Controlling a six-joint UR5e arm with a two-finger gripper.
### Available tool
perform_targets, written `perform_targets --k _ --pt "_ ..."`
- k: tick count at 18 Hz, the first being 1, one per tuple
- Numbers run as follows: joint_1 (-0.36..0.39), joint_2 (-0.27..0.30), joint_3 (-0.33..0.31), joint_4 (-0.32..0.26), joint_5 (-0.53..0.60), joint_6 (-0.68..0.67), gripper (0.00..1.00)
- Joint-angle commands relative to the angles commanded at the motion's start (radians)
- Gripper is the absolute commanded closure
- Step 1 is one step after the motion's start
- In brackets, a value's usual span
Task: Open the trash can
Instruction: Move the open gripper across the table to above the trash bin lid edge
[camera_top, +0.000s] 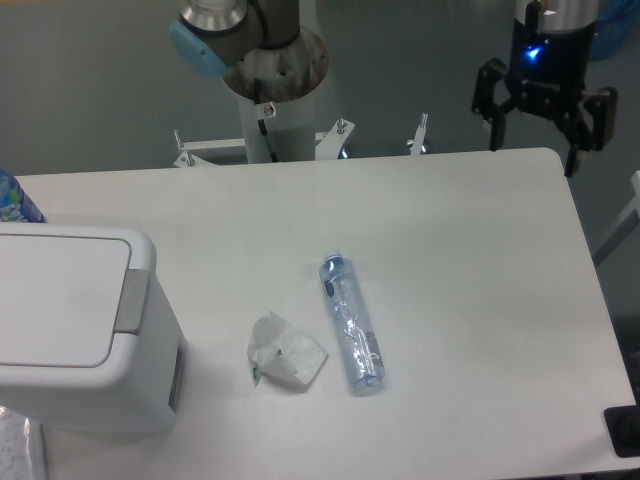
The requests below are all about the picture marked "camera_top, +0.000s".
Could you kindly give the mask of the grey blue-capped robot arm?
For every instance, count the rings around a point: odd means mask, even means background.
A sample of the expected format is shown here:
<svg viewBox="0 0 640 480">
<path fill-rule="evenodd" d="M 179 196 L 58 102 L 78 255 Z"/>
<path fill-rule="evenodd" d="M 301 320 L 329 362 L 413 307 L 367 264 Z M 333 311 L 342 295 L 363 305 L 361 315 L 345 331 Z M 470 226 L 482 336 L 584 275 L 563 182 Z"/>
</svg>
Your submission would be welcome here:
<svg viewBox="0 0 640 480">
<path fill-rule="evenodd" d="M 491 150 L 502 147 L 514 110 L 556 125 L 569 145 L 567 174 L 580 153 L 611 140 L 617 91 L 585 85 L 598 9 L 595 1 L 516 3 L 510 59 L 479 68 L 471 104 L 489 124 Z M 302 26 L 297 2 L 185 1 L 169 36 L 193 70 L 235 95 L 249 162 L 338 157 L 350 126 L 341 121 L 316 136 L 310 98 L 329 59 L 322 39 Z"/>
</svg>

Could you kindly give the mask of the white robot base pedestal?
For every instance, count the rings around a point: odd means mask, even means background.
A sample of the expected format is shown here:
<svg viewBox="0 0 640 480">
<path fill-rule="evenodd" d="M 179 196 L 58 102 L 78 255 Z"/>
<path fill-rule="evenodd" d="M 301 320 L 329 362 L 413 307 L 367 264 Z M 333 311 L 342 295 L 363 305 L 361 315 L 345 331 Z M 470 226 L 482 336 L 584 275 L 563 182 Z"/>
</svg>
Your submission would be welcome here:
<svg viewBox="0 0 640 480">
<path fill-rule="evenodd" d="M 282 163 L 315 159 L 315 94 L 285 102 L 235 95 L 247 162 Z"/>
</svg>

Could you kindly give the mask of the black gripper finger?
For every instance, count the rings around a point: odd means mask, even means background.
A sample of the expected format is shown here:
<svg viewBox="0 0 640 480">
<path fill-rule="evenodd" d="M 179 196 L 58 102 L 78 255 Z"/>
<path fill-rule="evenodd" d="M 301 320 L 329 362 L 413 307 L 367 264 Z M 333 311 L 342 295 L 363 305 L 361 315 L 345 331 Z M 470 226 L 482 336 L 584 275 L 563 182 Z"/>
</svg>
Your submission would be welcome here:
<svg viewBox="0 0 640 480">
<path fill-rule="evenodd" d="M 564 175 L 571 177 L 578 167 L 580 152 L 601 151 L 613 138 L 617 111 L 617 89 L 604 87 L 582 91 L 576 102 L 563 105 L 553 121 L 569 144 Z"/>
<path fill-rule="evenodd" d="M 506 116 L 519 105 L 521 81 L 498 58 L 490 59 L 478 69 L 471 111 L 481 115 L 490 125 L 490 151 L 497 151 L 504 144 Z M 508 96 L 502 103 L 497 103 L 495 89 L 500 82 L 505 84 Z"/>
</svg>

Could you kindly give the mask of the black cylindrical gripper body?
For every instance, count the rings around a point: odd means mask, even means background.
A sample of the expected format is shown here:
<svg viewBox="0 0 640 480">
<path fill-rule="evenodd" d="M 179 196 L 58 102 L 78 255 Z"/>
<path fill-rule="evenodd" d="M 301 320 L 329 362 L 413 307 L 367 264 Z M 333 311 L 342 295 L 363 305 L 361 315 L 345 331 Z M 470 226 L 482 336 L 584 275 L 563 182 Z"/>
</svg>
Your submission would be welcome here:
<svg viewBox="0 0 640 480">
<path fill-rule="evenodd" d="M 518 1 L 505 84 L 517 108 L 550 119 L 576 110 L 598 16 L 596 1 Z"/>
</svg>

